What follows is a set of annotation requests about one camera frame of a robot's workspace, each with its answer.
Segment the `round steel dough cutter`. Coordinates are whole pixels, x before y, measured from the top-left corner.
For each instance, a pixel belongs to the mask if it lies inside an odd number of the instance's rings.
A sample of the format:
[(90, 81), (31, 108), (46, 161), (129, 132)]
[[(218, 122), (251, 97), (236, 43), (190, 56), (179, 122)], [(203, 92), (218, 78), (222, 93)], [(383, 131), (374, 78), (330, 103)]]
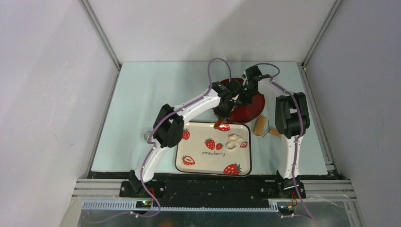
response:
[(149, 137), (151, 136), (152, 131), (148, 131), (144, 134), (144, 140), (147, 142)]

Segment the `white strawberry print tray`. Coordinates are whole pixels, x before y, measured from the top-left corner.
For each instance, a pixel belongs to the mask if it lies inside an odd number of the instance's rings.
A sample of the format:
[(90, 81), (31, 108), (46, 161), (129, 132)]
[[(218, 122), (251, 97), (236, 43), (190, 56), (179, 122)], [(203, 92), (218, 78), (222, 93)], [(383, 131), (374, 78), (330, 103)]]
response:
[[(189, 122), (177, 145), (175, 167), (192, 174), (246, 176), (252, 170), (251, 134), (243, 124)], [(248, 142), (246, 148), (228, 150), (228, 136), (236, 134)]]

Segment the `steel scraper orange handle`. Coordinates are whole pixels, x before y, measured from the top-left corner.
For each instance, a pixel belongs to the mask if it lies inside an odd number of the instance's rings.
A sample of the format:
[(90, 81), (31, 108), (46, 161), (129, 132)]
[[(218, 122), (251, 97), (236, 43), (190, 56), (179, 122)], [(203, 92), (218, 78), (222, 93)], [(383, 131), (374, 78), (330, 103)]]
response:
[(225, 121), (225, 118), (219, 117), (218, 120), (213, 125), (213, 128), (218, 130), (220, 128), (220, 126), (224, 123), (224, 121)]

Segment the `wooden dough roller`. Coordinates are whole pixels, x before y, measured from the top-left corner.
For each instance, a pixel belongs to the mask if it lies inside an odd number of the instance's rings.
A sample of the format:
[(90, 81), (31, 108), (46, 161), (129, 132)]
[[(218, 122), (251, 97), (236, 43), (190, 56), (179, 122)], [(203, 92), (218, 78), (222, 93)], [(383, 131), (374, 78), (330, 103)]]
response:
[(270, 126), (270, 122), (266, 117), (259, 116), (253, 128), (253, 134), (257, 137), (265, 137), (267, 134), (280, 137), (281, 134), (277, 129)]

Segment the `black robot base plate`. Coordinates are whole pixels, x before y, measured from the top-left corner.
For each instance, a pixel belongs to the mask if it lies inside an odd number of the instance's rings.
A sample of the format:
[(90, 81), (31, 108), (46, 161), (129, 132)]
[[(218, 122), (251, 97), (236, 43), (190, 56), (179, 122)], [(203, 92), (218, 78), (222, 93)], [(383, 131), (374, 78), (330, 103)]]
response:
[(161, 205), (266, 205), (273, 199), (292, 203), (305, 198), (304, 186), (281, 191), (276, 182), (265, 180), (155, 180), (145, 183), (147, 190), (136, 193), (129, 180), (121, 183), (119, 196), (144, 199), (146, 206)]

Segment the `round dark red tray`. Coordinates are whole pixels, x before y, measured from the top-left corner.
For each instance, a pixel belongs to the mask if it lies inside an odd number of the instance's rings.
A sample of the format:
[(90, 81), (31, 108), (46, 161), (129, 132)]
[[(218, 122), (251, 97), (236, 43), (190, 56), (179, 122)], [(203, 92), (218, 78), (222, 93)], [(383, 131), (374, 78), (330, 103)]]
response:
[[(247, 84), (244, 79), (241, 78), (233, 78), (239, 80), (243, 87)], [(221, 81), (221, 83), (227, 83), (231, 79), (225, 79)], [(253, 103), (250, 105), (241, 105), (239, 103), (239, 95), (235, 97), (235, 106), (232, 110), (230, 117), (225, 118), (224, 122), (227, 123), (247, 123), (256, 119), (264, 110), (265, 107), (265, 99), (262, 94), (258, 94), (253, 97)]]

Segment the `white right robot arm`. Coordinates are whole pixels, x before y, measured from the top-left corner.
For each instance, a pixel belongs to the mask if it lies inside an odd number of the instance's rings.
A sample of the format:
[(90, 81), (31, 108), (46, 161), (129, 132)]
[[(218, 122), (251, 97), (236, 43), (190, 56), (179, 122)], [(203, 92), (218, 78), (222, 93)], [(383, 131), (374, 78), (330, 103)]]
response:
[(277, 170), (275, 192), (286, 198), (299, 187), (299, 152), (302, 139), (310, 126), (306, 95), (294, 93), (275, 81), (276, 75), (263, 75), (259, 64), (247, 68), (243, 75), (243, 90), (239, 106), (252, 103), (254, 96), (270, 91), (275, 96), (275, 126), (281, 135), (282, 156)]

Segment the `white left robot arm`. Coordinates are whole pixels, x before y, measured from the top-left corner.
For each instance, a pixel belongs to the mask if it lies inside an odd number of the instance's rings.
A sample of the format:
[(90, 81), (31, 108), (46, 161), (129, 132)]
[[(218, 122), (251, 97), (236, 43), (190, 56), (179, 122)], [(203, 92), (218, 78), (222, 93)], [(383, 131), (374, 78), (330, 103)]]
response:
[(148, 194), (148, 181), (152, 180), (158, 161), (167, 150), (182, 140), (184, 126), (190, 119), (213, 109), (218, 117), (214, 128), (218, 129), (225, 119), (230, 117), (231, 112), (244, 103), (248, 91), (246, 83), (235, 79), (226, 84), (213, 82), (205, 92), (178, 107), (168, 104), (162, 106), (147, 139), (151, 150), (140, 167), (130, 173), (131, 191), (138, 197)]

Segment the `white dough piece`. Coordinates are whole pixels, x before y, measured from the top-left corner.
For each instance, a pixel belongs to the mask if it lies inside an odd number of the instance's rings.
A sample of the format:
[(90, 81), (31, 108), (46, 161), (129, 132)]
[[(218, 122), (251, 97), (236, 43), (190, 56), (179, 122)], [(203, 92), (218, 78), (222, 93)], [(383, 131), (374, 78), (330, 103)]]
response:
[(226, 148), (228, 150), (234, 150), (236, 148), (246, 148), (248, 147), (248, 142), (241, 136), (232, 134), (228, 136), (228, 142), (226, 143)]

